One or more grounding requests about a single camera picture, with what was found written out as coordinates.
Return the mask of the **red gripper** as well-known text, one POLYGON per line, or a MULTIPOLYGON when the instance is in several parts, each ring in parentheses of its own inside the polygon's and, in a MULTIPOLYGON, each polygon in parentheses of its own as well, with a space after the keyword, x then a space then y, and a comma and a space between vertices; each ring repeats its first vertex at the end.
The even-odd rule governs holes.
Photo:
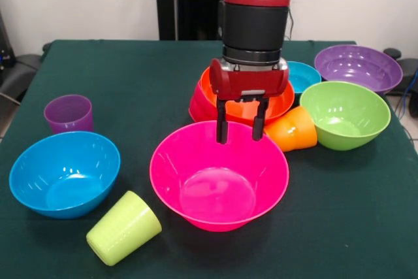
POLYGON ((252 139, 259 141, 263 137, 265 114, 269 99, 281 95, 289 80, 289 67, 284 59, 275 65, 256 67, 229 63, 215 58, 210 64, 210 84, 217 95, 216 141, 227 142, 228 123, 226 119, 226 101, 252 100, 258 97, 259 105, 253 121, 252 139))

